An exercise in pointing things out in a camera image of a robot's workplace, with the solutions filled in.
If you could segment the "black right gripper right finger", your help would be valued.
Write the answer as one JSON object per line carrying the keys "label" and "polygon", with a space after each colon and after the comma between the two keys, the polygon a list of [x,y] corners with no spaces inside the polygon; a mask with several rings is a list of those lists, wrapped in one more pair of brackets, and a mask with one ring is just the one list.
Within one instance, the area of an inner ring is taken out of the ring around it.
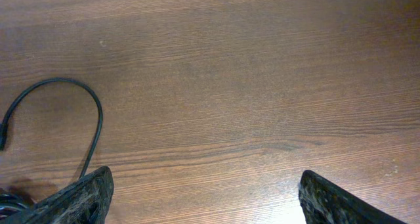
{"label": "black right gripper right finger", "polygon": [[311,170],[301,176],[299,203],[305,221],[311,224],[404,224]]}

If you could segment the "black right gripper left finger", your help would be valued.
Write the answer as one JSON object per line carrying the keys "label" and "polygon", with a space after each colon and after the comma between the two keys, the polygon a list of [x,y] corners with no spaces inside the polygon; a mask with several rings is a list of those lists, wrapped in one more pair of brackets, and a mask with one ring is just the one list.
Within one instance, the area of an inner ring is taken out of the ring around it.
{"label": "black right gripper left finger", "polygon": [[15,194],[3,193],[1,223],[104,224],[113,193],[112,172],[102,166],[32,206]]}

